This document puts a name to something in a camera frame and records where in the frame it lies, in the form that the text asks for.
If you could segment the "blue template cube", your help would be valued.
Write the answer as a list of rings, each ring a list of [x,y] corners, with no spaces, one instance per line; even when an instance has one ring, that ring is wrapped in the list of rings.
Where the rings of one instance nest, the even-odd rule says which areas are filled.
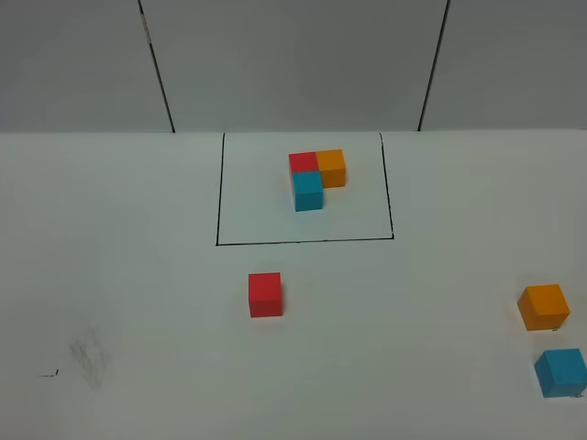
[[[324,187],[318,171],[292,174],[294,209],[296,212],[320,210],[324,206]]]

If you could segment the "orange template cube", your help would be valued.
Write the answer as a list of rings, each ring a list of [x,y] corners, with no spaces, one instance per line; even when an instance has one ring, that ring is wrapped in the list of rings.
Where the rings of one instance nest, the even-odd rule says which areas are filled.
[[[346,184],[347,168],[341,149],[317,151],[316,159],[325,188],[343,187]]]

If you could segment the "red template cube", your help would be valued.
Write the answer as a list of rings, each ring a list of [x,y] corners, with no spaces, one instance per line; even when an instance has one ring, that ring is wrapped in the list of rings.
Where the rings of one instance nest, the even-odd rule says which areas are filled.
[[[293,186],[322,185],[314,151],[290,154],[289,172]]]

